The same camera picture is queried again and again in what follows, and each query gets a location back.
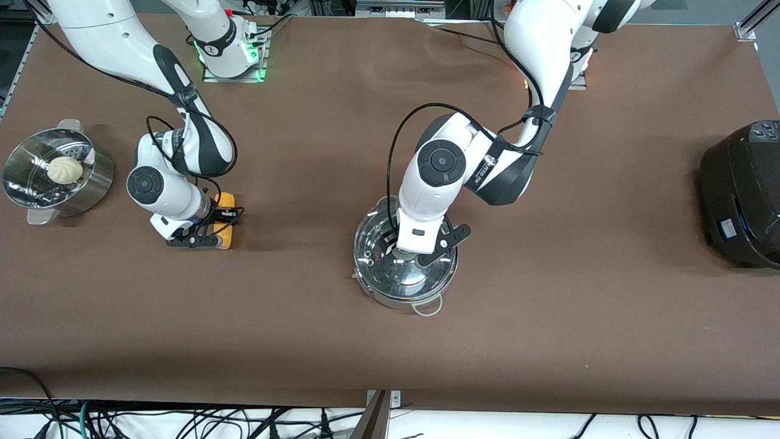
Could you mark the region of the yellow corn cob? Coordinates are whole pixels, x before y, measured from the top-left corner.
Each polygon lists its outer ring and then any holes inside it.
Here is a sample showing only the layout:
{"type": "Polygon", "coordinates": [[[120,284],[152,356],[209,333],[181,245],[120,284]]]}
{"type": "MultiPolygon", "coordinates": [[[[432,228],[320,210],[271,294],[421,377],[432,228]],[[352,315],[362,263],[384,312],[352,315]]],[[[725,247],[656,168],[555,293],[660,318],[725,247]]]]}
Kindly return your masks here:
{"type": "MultiPolygon", "coordinates": [[[[218,197],[218,201],[216,202],[217,205],[221,209],[237,209],[236,207],[236,198],[231,193],[222,193],[218,197]]],[[[235,228],[236,222],[238,218],[233,221],[217,221],[216,223],[228,223],[230,225],[230,240],[229,241],[223,241],[223,247],[218,248],[222,250],[229,249],[232,246],[232,237],[233,237],[233,230],[235,228]]]]}

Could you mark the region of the stainless steel steamer pot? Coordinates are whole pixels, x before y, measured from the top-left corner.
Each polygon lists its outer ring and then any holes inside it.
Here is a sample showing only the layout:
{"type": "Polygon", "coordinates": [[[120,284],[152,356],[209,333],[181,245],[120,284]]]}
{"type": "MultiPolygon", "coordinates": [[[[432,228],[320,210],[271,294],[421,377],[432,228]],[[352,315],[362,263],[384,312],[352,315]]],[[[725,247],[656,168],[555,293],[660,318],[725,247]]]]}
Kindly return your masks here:
{"type": "Polygon", "coordinates": [[[95,207],[108,194],[114,174],[109,153],[89,139],[79,120],[65,119],[12,150],[3,167],[2,186],[12,203],[26,209],[27,223],[44,226],[95,207]],[[83,175],[74,184],[59,185],[46,175],[51,160],[63,156],[82,164],[83,175]]]}

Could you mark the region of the brown table cover sheet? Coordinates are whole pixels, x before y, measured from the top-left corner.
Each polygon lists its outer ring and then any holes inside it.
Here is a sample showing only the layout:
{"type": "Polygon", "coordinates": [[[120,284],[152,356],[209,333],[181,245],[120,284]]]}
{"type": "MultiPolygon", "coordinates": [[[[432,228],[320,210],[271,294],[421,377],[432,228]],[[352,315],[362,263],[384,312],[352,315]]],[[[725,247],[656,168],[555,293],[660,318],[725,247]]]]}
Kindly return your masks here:
{"type": "Polygon", "coordinates": [[[777,117],[756,50],[730,27],[629,24],[600,37],[530,186],[486,205],[443,309],[377,303],[353,236],[385,192],[412,109],[444,102],[491,130],[527,106],[496,46],[398,19],[295,18],[261,84],[199,84],[238,144],[219,183],[246,213],[229,250],[170,248],[128,197],[162,97],[37,37],[0,122],[0,166],[66,118],[116,178],[47,227],[0,190],[0,366],[58,398],[414,409],[780,415],[780,273],[706,245],[694,172],[734,130],[777,117]]]}

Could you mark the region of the white steamed bun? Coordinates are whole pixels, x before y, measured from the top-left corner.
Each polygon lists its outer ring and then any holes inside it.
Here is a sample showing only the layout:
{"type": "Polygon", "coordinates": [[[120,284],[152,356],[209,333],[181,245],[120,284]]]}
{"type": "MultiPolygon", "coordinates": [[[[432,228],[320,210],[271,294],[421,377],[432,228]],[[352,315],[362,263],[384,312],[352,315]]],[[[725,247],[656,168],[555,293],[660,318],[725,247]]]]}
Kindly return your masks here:
{"type": "Polygon", "coordinates": [[[72,157],[56,157],[48,164],[46,175],[53,183],[70,185],[80,180],[83,175],[83,167],[80,161],[72,157]]]}

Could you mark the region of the dark metal bar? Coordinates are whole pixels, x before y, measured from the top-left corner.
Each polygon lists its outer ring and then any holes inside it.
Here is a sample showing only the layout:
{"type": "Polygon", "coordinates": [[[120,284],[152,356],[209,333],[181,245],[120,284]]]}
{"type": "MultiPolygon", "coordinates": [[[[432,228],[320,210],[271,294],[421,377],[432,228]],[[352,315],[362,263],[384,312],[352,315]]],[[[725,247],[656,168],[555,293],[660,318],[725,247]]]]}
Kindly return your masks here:
{"type": "Polygon", "coordinates": [[[374,391],[349,439],[387,439],[392,403],[391,391],[374,391]]]}

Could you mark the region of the grey metal box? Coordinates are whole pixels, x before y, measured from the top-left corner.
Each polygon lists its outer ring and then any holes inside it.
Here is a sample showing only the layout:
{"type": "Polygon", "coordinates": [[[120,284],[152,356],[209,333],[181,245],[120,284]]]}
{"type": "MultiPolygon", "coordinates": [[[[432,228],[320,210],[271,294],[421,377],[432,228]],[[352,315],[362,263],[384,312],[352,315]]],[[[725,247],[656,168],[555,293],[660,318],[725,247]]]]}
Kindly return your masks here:
{"type": "Polygon", "coordinates": [[[355,0],[354,16],[444,20],[445,0],[355,0]]]}

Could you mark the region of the black rice cooker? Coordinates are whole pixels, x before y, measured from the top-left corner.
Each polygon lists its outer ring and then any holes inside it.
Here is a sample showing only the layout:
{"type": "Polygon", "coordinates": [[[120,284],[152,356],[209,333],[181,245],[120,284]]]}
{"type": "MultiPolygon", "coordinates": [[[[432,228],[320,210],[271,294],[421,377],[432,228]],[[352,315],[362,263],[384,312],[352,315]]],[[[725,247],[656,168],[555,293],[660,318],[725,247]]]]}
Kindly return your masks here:
{"type": "Polygon", "coordinates": [[[710,247],[735,265],[780,271],[780,120],[708,148],[698,178],[710,247]]]}

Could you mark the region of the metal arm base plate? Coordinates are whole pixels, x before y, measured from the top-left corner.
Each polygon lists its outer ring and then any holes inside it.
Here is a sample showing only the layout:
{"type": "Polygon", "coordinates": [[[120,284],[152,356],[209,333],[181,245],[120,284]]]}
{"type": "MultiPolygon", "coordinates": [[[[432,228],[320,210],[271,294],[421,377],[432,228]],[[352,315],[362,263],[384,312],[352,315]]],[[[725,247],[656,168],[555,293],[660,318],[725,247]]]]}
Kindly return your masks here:
{"type": "Polygon", "coordinates": [[[570,61],[573,66],[573,77],[569,84],[569,89],[577,91],[585,91],[585,89],[587,89],[585,71],[593,52],[593,47],[571,50],[570,61]]]}
{"type": "Polygon", "coordinates": [[[271,49],[271,31],[252,37],[246,33],[241,42],[225,50],[225,59],[208,57],[199,52],[202,78],[212,83],[255,84],[265,81],[271,49]]]}

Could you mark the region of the aluminium frame profile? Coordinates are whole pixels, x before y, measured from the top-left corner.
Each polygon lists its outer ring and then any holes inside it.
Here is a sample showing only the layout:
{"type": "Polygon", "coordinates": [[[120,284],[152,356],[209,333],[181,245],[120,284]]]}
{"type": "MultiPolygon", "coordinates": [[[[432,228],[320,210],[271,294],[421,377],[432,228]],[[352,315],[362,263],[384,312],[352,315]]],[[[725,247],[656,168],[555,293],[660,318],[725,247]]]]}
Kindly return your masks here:
{"type": "Polygon", "coordinates": [[[739,21],[737,27],[741,28],[743,32],[752,32],[777,11],[780,11],[780,0],[761,0],[749,14],[739,21]]]}

